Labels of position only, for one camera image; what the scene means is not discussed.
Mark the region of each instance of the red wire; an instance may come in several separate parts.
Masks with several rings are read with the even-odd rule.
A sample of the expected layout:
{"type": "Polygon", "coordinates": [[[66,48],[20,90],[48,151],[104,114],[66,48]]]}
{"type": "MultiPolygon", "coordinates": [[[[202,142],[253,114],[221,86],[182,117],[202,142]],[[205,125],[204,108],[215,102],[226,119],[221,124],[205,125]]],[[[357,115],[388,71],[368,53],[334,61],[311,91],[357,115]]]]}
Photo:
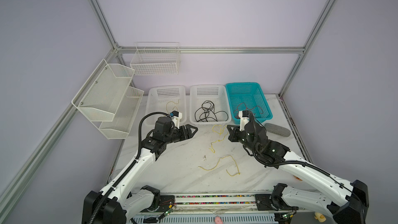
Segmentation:
{"type": "Polygon", "coordinates": [[[240,105],[242,105],[242,104],[245,104],[245,107],[246,107],[246,109],[245,110],[243,110],[243,111],[246,111],[246,110],[253,110],[253,109],[255,109],[256,107],[258,107],[258,108],[260,108],[261,109],[261,113],[260,114],[263,114],[264,113],[264,110],[261,108],[261,106],[255,106],[255,107],[253,107],[252,109],[250,109],[250,108],[248,108],[247,107],[247,105],[246,105],[246,103],[245,102],[242,102],[242,103],[240,103],[237,107],[236,107],[236,110],[234,110],[234,112],[233,112],[233,114],[235,115],[235,111],[238,111],[239,112],[239,106],[240,105]]]}

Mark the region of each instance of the white plastic basket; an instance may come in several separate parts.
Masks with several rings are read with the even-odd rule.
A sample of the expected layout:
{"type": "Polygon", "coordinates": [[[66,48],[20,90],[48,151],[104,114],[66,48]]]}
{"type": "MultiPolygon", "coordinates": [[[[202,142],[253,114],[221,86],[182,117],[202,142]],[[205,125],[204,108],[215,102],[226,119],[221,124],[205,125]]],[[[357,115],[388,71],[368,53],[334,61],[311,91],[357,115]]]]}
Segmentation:
{"type": "Polygon", "coordinates": [[[130,66],[135,75],[176,75],[180,67],[178,42],[136,42],[130,66]]]}
{"type": "MultiPolygon", "coordinates": [[[[148,93],[145,115],[152,112],[170,113],[172,111],[178,111],[182,113],[182,119],[180,121],[180,126],[182,126],[182,124],[187,120],[185,87],[164,86],[151,88],[148,93]]],[[[147,117],[144,121],[144,124],[154,127],[156,120],[159,117],[161,117],[161,115],[152,115],[147,117]]]]}
{"type": "Polygon", "coordinates": [[[229,102],[225,87],[223,85],[192,86],[189,100],[189,120],[196,127],[208,127],[215,124],[223,125],[230,122],[231,111],[229,109],[229,102]],[[208,118],[208,122],[196,121],[196,119],[199,120],[201,114],[205,112],[203,109],[201,109],[201,106],[205,101],[211,101],[214,103],[214,112],[216,113],[218,121],[213,120],[212,118],[208,118]]]}

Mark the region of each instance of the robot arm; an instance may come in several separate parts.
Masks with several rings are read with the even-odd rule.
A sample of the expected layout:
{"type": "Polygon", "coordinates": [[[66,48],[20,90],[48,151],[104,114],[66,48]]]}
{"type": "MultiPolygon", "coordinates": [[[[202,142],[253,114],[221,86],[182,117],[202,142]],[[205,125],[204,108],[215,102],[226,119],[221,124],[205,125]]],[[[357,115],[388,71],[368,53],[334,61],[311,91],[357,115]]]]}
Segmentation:
{"type": "Polygon", "coordinates": [[[338,224],[364,224],[369,207],[367,186],[336,177],[306,161],[279,142],[269,140],[251,111],[240,111],[240,126],[228,125],[228,139],[252,151],[265,167],[275,167],[299,177],[319,192],[297,190],[279,183],[271,194],[274,209],[302,207],[333,217],[338,224]]]}
{"type": "MultiPolygon", "coordinates": [[[[274,210],[286,209],[287,206],[311,209],[333,217],[338,224],[365,224],[369,207],[366,184],[358,180],[351,183],[336,177],[307,162],[281,143],[269,140],[265,128],[256,123],[252,112],[241,111],[239,116],[240,126],[227,126],[230,134],[228,139],[231,142],[242,143],[245,149],[252,151],[251,156],[265,167],[289,172],[319,190],[298,190],[278,183],[269,198],[264,199],[267,205],[270,203],[274,210]]],[[[179,127],[181,117],[182,114],[176,111],[170,114],[156,112],[141,120],[136,157],[100,192],[91,191],[86,196],[82,224],[124,224],[143,209],[157,210],[159,190],[145,186],[135,195],[130,192],[142,173],[165,151],[167,144],[190,139],[195,135],[198,130],[196,127],[189,124],[179,127]],[[142,122],[154,114],[166,116],[159,117],[155,129],[141,141],[142,122]]],[[[158,222],[170,212],[171,205],[159,218],[151,220],[152,223],[158,222]]]]}
{"type": "Polygon", "coordinates": [[[158,189],[147,185],[135,195],[131,195],[131,191],[142,173],[166,150],[167,144],[190,139],[196,134],[197,127],[189,124],[180,127],[181,118],[182,113],[173,111],[170,114],[148,114],[141,120],[138,127],[139,146],[135,157],[100,192],[91,191],[85,197],[82,224],[125,224],[143,209],[155,211],[159,207],[158,189]],[[155,129],[141,141],[142,123],[145,118],[154,114],[166,116],[159,117],[155,129]]]}

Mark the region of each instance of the gray sponge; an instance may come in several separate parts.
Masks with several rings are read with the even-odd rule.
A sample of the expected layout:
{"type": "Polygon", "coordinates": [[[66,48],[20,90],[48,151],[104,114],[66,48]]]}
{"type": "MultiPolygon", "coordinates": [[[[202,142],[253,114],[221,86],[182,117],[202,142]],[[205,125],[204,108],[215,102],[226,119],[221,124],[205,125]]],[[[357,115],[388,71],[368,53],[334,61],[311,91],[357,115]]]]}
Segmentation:
{"type": "Polygon", "coordinates": [[[271,132],[276,135],[280,135],[282,137],[290,136],[290,130],[285,127],[281,127],[281,126],[278,126],[276,124],[271,124],[271,123],[266,123],[266,125],[264,127],[266,128],[267,132],[271,132]]]}

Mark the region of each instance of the aluminum frame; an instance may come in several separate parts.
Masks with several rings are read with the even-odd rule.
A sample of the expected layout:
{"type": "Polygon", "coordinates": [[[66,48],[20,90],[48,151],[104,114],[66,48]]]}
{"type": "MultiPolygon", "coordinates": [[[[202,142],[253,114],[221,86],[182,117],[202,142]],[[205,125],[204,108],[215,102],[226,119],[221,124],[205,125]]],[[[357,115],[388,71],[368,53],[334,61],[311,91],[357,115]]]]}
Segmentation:
{"type": "MultiPolygon", "coordinates": [[[[108,42],[112,45],[112,49],[107,54],[105,60],[111,61],[113,58],[117,58],[122,65],[125,65],[122,58],[122,54],[134,53],[135,47],[120,47],[118,46],[115,38],[111,32],[111,29],[106,21],[104,13],[100,7],[98,0],[88,0],[100,25],[103,29],[108,42]]],[[[202,54],[299,54],[298,58],[291,69],[289,76],[287,77],[281,91],[279,92],[279,102],[284,110],[285,116],[291,126],[293,133],[297,139],[299,147],[303,153],[305,159],[312,163],[311,158],[302,142],[302,139],[297,131],[294,122],[291,119],[289,111],[287,110],[286,104],[283,101],[283,95],[286,93],[291,81],[294,79],[298,69],[303,63],[307,53],[312,47],[316,40],[321,28],[325,24],[328,16],[331,13],[333,6],[337,0],[327,0],[325,7],[322,9],[320,16],[318,17],[316,24],[314,25],[304,47],[181,47],[181,53],[202,53],[202,54]]],[[[102,66],[98,66],[97,69],[91,74],[90,78],[83,85],[79,91],[84,95],[85,91],[88,90],[90,84],[96,78],[96,75],[101,71],[102,66]]],[[[28,159],[22,169],[18,172],[17,176],[10,183],[6,191],[0,197],[0,224],[5,222],[7,217],[12,212],[13,208],[17,205],[18,201],[22,198],[22,195],[26,191],[32,182],[37,170],[41,167],[46,157],[51,153],[53,147],[57,144],[59,137],[63,131],[67,128],[68,124],[73,119],[77,109],[70,103],[66,110],[62,113],[61,117],[57,120],[51,130],[48,132],[46,137],[33,152],[32,156],[28,159]]],[[[121,146],[115,156],[117,161],[124,140],[121,142],[121,146]]]]}
{"type": "MultiPolygon", "coordinates": [[[[137,51],[136,47],[117,50],[122,54],[137,51]]],[[[180,53],[184,54],[302,54],[304,50],[304,47],[180,47],[180,53]]]]}

